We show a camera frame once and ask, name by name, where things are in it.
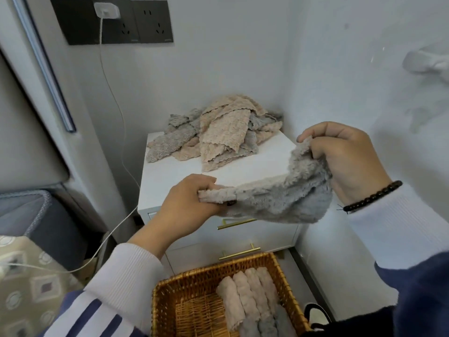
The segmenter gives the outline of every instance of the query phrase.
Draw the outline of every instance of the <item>white plug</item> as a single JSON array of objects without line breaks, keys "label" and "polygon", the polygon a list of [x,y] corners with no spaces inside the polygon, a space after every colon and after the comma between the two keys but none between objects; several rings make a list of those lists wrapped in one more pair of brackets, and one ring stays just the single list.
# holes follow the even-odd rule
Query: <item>white plug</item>
[{"label": "white plug", "polygon": [[120,19],[120,9],[110,2],[95,2],[93,4],[95,12],[99,18]]}]

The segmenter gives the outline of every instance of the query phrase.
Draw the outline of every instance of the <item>floor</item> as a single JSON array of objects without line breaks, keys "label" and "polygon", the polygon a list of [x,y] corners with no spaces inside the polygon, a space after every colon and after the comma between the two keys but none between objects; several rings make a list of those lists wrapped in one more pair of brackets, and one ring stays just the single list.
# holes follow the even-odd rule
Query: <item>floor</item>
[{"label": "floor", "polygon": [[309,286],[307,285],[300,269],[293,260],[289,250],[284,249],[282,250],[282,253],[284,254],[283,259],[281,258],[280,253],[276,253],[279,266],[287,278],[287,282],[290,285],[296,301],[300,305],[301,310],[304,311],[304,307],[307,303],[317,303],[317,301],[311,293]]}]

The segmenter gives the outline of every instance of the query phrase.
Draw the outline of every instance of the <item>woven basket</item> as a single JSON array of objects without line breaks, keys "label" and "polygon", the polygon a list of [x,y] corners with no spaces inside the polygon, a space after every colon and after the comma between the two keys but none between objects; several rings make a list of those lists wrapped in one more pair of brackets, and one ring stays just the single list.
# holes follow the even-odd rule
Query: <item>woven basket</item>
[{"label": "woven basket", "polygon": [[268,269],[298,336],[310,331],[276,257],[259,253],[159,282],[153,290],[153,336],[238,336],[227,331],[223,302],[215,290],[224,277],[260,266]]}]

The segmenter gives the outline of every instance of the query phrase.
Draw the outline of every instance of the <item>drawer pull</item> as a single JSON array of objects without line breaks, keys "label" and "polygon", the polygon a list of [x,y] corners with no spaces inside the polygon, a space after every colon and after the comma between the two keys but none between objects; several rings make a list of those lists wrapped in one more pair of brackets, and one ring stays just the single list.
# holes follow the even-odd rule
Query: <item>drawer pull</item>
[{"label": "drawer pull", "polygon": [[228,258],[233,258],[234,256],[238,256],[238,255],[242,255],[242,254],[246,254],[246,253],[259,251],[260,249],[261,249],[260,247],[254,247],[254,244],[251,244],[251,249],[248,249],[247,251],[234,253],[234,254],[231,254],[231,255],[225,255],[224,252],[223,252],[223,256],[221,258],[218,258],[218,260],[225,260],[225,259],[228,259]]},{"label": "drawer pull", "polygon": [[229,228],[229,227],[234,227],[234,226],[238,226],[238,225],[243,225],[244,223],[248,223],[248,222],[252,222],[252,221],[257,221],[257,219],[248,219],[248,220],[244,220],[244,221],[238,221],[238,222],[234,222],[234,223],[226,223],[226,219],[222,220],[222,225],[218,226],[217,229],[225,229],[225,228]]}]

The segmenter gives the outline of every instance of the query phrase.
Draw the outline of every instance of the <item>beaded bracelet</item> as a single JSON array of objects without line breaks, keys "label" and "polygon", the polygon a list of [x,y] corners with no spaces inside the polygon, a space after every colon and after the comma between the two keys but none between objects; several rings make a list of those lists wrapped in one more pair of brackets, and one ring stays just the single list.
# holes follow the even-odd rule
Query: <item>beaded bracelet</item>
[{"label": "beaded bracelet", "polygon": [[350,204],[348,206],[344,206],[343,210],[345,212],[352,212],[353,210],[360,209],[362,207],[366,207],[367,205],[377,201],[380,198],[383,198],[385,195],[391,193],[392,191],[398,189],[402,185],[402,181],[394,181],[390,183],[388,186],[379,190],[375,194],[363,199],[362,201],[356,202],[354,204]]}]

